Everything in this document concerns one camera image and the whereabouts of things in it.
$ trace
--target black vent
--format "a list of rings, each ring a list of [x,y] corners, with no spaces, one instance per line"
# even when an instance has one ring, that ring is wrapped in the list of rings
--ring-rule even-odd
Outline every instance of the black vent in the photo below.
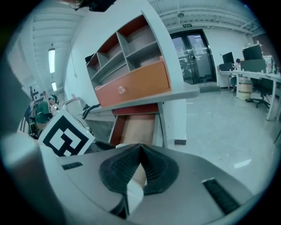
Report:
[[[62,168],[64,170],[70,170],[70,169],[73,169],[73,168],[76,168],[76,167],[80,167],[82,165],[83,165],[82,163],[76,162],[76,163],[70,163],[70,164],[62,165]]]
[[[226,215],[240,207],[237,201],[215,179],[202,183]]]
[[[100,165],[99,175],[108,189],[126,195],[127,184],[140,163],[147,178],[144,195],[164,192],[179,174],[179,167],[173,159],[147,145],[137,144],[105,160]]]

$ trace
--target ceiling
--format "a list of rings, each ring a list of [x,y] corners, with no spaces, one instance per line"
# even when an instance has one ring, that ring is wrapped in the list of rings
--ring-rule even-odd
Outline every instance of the ceiling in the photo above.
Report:
[[[228,29],[247,35],[263,33],[255,16],[238,0],[148,0],[169,31],[192,24],[193,29]],[[88,8],[73,10],[67,4],[44,0],[29,15],[34,64],[41,83],[52,92],[52,82],[63,90],[70,40]],[[50,74],[48,50],[55,48],[55,72]]]
[[[148,0],[169,31],[183,24],[228,29],[248,35],[264,33],[257,18],[239,0]]]
[[[62,89],[70,40],[88,9],[75,11],[69,5],[45,0],[31,13],[32,47],[35,63],[48,92],[51,83]],[[48,50],[55,49],[55,72],[50,74]]]

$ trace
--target glass door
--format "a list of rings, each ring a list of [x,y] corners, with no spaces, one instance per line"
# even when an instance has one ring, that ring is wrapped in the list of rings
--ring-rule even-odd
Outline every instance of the glass door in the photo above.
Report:
[[[207,40],[201,30],[172,35],[184,81],[189,84],[216,82],[216,72]]]
[[[188,35],[193,57],[198,68],[199,83],[212,81],[211,65],[208,58],[207,47],[200,34]]]
[[[188,46],[184,43],[184,37],[175,37],[172,41],[180,61],[184,81],[189,84],[198,83],[198,75],[194,65],[194,56],[192,56],[191,49],[187,49]]]

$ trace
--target white wall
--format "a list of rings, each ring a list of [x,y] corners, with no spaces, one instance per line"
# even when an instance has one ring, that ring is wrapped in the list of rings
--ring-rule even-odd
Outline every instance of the white wall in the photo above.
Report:
[[[216,69],[219,64],[223,64],[222,55],[232,52],[234,61],[237,58],[242,59],[242,49],[247,47],[248,43],[253,43],[251,37],[242,33],[219,29],[203,29],[203,31],[211,48]],[[220,87],[226,87],[228,84],[227,77],[224,77],[226,79],[221,79],[221,83],[218,83]]]
[[[37,83],[35,83],[35,84],[33,84],[32,86],[31,86],[31,89],[32,89],[32,93],[37,93],[38,92],[38,94],[35,94],[34,96],[33,96],[33,99],[35,100],[35,101],[37,101],[37,100],[39,100],[39,99],[41,99],[41,98],[43,98],[44,96],[42,95],[42,96],[40,96],[40,94],[42,94],[43,93],[43,90],[41,89],[41,87],[37,84]]]
[[[86,69],[85,57],[95,53],[120,27],[141,15],[141,11],[147,17],[161,46],[172,89],[183,83],[180,63],[170,35],[152,6],[147,0],[134,0],[133,3],[131,0],[117,0],[104,13],[88,12],[72,38],[72,56],[77,78],[74,76],[70,55],[65,76],[65,93],[68,99],[74,94],[76,97],[81,97],[88,105],[98,103]],[[185,99],[173,101],[171,107],[174,111],[175,139],[185,139]]]

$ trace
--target exit sign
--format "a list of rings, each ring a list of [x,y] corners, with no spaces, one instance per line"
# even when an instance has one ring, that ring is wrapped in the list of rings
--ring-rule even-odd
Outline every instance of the exit sign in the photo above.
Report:
[[[183,27],[184,27],[184,28],[192,27],[192,25],[191,25],[191,24],[183,24]]]

